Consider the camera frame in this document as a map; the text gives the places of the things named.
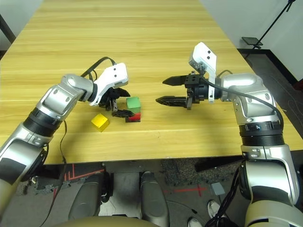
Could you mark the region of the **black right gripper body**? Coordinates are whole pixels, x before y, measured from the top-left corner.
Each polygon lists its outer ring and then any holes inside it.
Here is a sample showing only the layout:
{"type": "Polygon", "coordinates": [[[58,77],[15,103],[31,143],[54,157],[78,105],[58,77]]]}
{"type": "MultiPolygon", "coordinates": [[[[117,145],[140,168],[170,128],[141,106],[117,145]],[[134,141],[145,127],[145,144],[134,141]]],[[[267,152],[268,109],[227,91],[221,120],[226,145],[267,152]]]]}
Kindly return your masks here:
{"type": "Polygon", "coordinates": [[[189,74],[185,78],[185,88],[187,89],[186,108],[191,109],[192,104],[199,104],[200,101],[208,99],[208,84],[205,83],[199,74],[189,74]]]}

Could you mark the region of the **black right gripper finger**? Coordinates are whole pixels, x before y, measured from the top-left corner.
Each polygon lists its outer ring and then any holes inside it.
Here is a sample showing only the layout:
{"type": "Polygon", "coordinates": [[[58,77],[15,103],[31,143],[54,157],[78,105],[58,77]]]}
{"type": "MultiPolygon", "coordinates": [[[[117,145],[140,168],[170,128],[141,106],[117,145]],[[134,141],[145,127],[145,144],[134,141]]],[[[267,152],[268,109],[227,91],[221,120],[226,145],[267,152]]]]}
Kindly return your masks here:
{"type": "Polygon", "coordinates": [[[161,105],[187,108],[187,98],[184,96],[162,96],[155,101],[161,105]]]}
{"type": "Polygon", "coordinates": [[[186,79],[187,79],[186,75],[172,76],[172,77],[165,79],[162,83],[165,85],[170,85],[170,86],[182,86],[185,84],[186,79]]]}

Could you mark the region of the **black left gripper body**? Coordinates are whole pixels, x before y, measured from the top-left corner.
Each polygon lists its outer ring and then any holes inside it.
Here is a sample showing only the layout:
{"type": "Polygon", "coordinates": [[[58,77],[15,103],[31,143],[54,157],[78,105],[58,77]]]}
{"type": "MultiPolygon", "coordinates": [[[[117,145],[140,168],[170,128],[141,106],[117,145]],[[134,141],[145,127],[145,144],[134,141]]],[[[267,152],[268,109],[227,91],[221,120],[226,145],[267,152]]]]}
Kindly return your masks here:
{"type": "Polygon", "coordinates": [[[120,97],[118,88],[109,88],[102,96],[99,107],[105,108],[106,111],[117,111],[116,100],[120,97]]]}

